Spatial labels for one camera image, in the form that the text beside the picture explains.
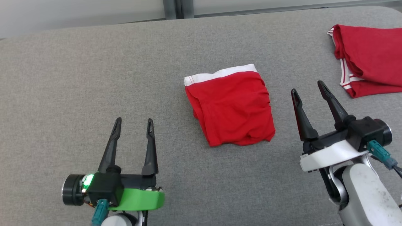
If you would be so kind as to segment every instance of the cable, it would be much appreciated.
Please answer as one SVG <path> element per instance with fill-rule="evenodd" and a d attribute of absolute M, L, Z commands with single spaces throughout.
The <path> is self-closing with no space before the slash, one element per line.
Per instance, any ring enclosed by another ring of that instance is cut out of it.
<path fill-rule="evenodd" d="M 398 173 L 398 175 L 402 178 L 402 173 L 399 170 L 397 170 L 395 166 L 393 168 L 394 168 L 395 172 Z"/>
<path fill-rule="evenodd" d="M 374 160 L 377 160 L 377 161 L 381 162 L 381 160 L 378 159 L 377 157 L 375 157 L 374 155 L 372 155 L 372 156 L 370 156 L 370 157 L 371 157 L 372 159 L 374 159 Z M 399 170 L 400 172 L 402 172 L 402 168 L 400 168 L 399 166 L 394 166 L 393 168 Z"/>

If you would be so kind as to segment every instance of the red shorts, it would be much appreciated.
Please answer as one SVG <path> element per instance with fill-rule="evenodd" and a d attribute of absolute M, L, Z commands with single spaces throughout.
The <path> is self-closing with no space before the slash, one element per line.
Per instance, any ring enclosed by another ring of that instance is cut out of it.
<path fill-rule="evenodd" d="M 340 59 L 340 85 L 351 97 L 402 92 L 402 28 L 335 25 L 328 34 Z"/>
<path fill-rule="evenodd" d="M 274 136 L 269 93 L 254 64 L 188 76 L 184 82 L 210 146 L 249 145 Z"/>

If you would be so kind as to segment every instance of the white wall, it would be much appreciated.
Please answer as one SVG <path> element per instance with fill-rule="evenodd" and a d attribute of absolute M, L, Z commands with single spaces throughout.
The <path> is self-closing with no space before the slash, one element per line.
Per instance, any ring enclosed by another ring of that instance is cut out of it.
<path fill-rule="evenodd" d="M 194 0 L 194 15 L 315 4 L 351 5 L 387 1 L 390 0 Z"/>
<path fill-rule="evenodd" d="M 162 0 L 0 0 L 0 38 L 164 17 Z"/>

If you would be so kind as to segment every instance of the teal connector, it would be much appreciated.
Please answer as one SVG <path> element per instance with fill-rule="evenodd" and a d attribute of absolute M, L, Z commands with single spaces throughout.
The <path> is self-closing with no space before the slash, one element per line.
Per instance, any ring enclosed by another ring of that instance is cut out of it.
<path fill-rule="evenodd" d="M 108 208 L 109 202 L 107 201 L 107 199 L 98 200 L 98 204 L 92 217 L 92 226 L 101 226 L 102 222 L 109 214 Z"/>
<path fill-rule="evenodd" d="M 375 140 L 367 144 L 367 150 L 377 157 L 389 170 L 392 170 L 392 168 L 398 164 L 398 162 L 391 157 L 391 154 Z"/>

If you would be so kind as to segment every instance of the black cable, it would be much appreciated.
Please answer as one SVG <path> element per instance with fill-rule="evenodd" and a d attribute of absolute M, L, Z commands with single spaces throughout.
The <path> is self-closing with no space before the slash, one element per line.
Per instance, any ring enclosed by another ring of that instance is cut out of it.
<path fill-rule="evenodd" d="M 142 216 L 144 217 L 144 221 L 142 222 L 142 225 L 147 226 L 148 225 L 148 211 L 143 211 Z"/>
<path fill-rule="evenodd" d="M 395 169 L 399 170 L 400 172 L 402 172 L 402 168 L 395 166 Z"/>
<path fill-rule="evenodd" d="M 398 173 L 398 175 L 402 178 L 402 173 L 398 169 L 396 169 L 396 166 L 394 166 L 393 168 L 395 172 Z"/>

